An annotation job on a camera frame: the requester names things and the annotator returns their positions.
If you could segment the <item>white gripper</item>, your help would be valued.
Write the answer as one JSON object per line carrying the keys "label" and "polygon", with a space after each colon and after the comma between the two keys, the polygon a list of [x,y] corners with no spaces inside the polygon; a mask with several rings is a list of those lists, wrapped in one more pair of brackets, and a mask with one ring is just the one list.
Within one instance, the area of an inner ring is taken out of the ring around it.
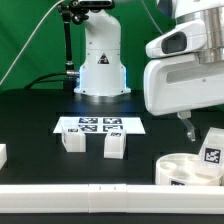
{"label": "white gripper", "polygon": [[[191,141],[196,133],[190,110],[224,103],[224,20],[196,19],[205,23],[206,45],[180,55],[149,57],[143,85],[147,110],[153,115],[177,113]],[[196,19],[180,20],[177,25]]]}

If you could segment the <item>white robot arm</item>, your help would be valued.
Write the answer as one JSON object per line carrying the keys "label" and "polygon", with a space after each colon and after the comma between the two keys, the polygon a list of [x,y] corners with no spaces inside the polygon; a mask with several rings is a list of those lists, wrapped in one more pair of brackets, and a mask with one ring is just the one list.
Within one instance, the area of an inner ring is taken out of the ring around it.
{"label": "white robot arm", "polygon": [[[86,59],[78,90],[94,100],[125,87],[120,64],[120,27],[104,11],[112,0],[78,0],[88,11]],[[156,0],[175,27],[146,45],[144,100],[153,115],[175,113],[197,138],[193,109],[224,104],[224,0]]]}

